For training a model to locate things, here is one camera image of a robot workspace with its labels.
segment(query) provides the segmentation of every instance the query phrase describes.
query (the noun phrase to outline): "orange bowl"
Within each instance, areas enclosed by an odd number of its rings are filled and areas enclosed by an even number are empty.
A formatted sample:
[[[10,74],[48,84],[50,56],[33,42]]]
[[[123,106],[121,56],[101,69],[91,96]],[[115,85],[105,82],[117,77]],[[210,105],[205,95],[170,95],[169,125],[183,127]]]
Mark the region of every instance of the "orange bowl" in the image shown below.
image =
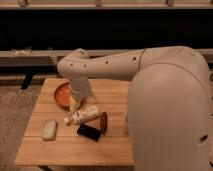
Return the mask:
[[[58,86],[54,93],[54,99],[59,106],[70,106],[70,88],[69,83],[64,83]]]

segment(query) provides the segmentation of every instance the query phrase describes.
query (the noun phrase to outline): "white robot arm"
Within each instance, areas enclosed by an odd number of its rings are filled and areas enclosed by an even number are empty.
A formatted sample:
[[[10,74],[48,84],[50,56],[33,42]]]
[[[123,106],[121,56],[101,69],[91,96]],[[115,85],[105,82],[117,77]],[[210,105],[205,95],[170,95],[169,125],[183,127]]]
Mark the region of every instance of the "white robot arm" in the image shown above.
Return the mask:
[[[58,63],[76,100],[87,77],[132,80],[127,118],[136,171],[208,171],[209,70],[188,47],[150,48],[89,59],[76,50]]]

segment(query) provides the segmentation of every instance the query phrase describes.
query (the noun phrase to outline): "black wall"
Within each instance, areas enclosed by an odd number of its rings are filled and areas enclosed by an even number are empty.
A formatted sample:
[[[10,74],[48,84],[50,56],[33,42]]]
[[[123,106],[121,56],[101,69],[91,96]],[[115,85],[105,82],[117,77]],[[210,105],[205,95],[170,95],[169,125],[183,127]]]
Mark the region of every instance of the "black wall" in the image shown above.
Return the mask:
[[[213,10],[1,10],[0,50],[213,48]]]

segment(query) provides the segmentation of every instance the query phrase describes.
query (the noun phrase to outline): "food item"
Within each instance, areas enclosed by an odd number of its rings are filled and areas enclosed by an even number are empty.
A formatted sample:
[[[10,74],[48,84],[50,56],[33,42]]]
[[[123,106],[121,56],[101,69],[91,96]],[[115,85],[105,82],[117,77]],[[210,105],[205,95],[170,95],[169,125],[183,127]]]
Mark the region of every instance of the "food item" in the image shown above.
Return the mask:
[[[107,113],[103,112],[100,115],[100,128],[102,133],[106,133],[107,131]]]
[[[56,121],[46,121],[43,128],[42,139],[44,141],[55,140],[57,130]]]
[[[86,110],[79,110],[73,114],[74,124],[84,123],[88,120],[98,118],[100,116],[100,112],[98,106],[93,105],[87,107]]]

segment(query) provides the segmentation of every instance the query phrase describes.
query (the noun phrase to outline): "floor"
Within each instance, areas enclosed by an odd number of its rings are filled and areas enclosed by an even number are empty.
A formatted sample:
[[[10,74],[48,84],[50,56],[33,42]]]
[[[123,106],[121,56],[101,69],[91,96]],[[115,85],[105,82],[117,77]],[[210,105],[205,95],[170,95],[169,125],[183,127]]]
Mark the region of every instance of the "floor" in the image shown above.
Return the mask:
[[[21,90],[23,76],[0,76],[0,171],[40,171],[38,167],[17,167],[15,156],[21,144],[33,106],[46,77],[34,77]],[[54,171],[133,171],[133,167],[51,167]]]

